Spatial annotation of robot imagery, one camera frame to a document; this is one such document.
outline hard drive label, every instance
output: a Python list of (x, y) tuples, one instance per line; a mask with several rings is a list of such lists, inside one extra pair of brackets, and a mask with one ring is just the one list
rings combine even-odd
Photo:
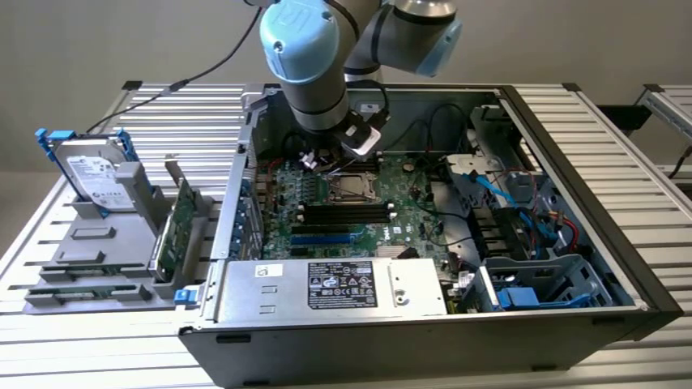
[(312, 309), (377, 307), (372, 262), (312, 262), (306, 266), (306, 304)]
[(92, 202), (112, 211), (133, 207), (125, 187), (116, 183), (116, 168), (109, 160), (98, 156), (69, 156), (66, 164)]

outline blue plastic latch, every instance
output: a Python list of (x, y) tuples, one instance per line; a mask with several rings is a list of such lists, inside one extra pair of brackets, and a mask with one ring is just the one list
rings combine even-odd
[(497, 300), (504, 310), (530, 310), (540, 307), (533, 288), (504, 288), (497, 292)]
[(69, 140), (74, 138), (77, 134), (73, 130), (56, 130), (48, 135), (48, 140)]
[(568, 301), (538, 302), (533, 288), (504, 288), (497, 292), (497, 300), (502, 310), (581, 308), (589, 305), (590, 299), (590, 295), (582, 293)]
[(46, 133), (48, 133), (48, 130), (45, 130), (44, 128), (38, 128), (34, 133), (36, 141), (38, 143), (38, 146), (41, 146), (41, 149), (45, 151), (45, 156), (48, 157), (50, 162), (54, 162), (56, 161), (54, 154), (53, 154), (53, 150), (50, 150), (50, 146), (48, 144), (48, 138), (45, 136)]
[(134, 151), (134, 145), (132, 144), (132, 138), (125, 130), (120, 129), (116, 132), (116, 136), (122, 142), (122, 148), (125, 150), (125, 159), (129, 162), (137, 162), (140, 158), (137, 157), (137, 153)]
[(173, 303), (177, 306), (190, 306), (197, 304), (197, 291), (189, 289), (177, 289), (174, 291)]

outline slotted metal surface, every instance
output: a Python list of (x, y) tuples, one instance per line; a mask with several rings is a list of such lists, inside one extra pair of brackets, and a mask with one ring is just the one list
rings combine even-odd
[[(156, 88), (160, 87), (145, 86), (134, 99), (149, 96)], [(517, 89), (690, 314), (692, 223), (680, 200), (644, 167), (641, 158), (622, 147), (613, 127), (592, 112), (580, 94), (566, 92), (561, 86)], [(177, 151), (193, 183), (221, 200), (234, 127), (242, 115), (241, 93), (242, 87), (234, 86), (189, 87), (148, 109), (134, 111), (116, 125), (132, 133), (146, 172), (166, 190), (173, 189), (173, 183), (162, 169), (162, 156)], [(73, 210), (64, 206), (70, 200), (72, 193), (60, 180), (0, 262), (0, 387), (212, 387), (209, 377), (174, 337), (174, 329), (192, 320), (190, 311), (18, 314), (24, 287), (36, 283), (41, 261), (53, 254), (56, 242), (74, 218)], [(217, 217), (218, 208), (216, 204), (212, 218)], [(208, 231), (210, 237), (214, 223)], [(202, 250), (210, 251), (210, 242), (204, 242)], [(641, 342), (612, 344), (568, 372), (317, 387), (688, 388), (692, 317), (678, 319)]]
[(692, 143), (692, 85), (646, 85), (637, 104), (649, 108)]

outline power supply label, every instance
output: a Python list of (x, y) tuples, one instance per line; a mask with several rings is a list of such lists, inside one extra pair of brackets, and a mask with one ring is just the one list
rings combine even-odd
[(376, 308), (372, 262), (308, 263), (306, 304), (314, 310)]

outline motherboard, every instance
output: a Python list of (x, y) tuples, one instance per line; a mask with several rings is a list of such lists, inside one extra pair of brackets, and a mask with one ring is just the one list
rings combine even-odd
[(441, 264), (446, 249), (428, 240), (428, 235), (442, 240), (441, 226), (413, 200), (434, 209), (422, 182), (413, 185), (417, 173), (416, 159), (406, 156), (382, 156), (322, 173), (289, 161), (276, 164), (258, 179), (260, 184), (265, 180), (262, 259), (417, 255)]

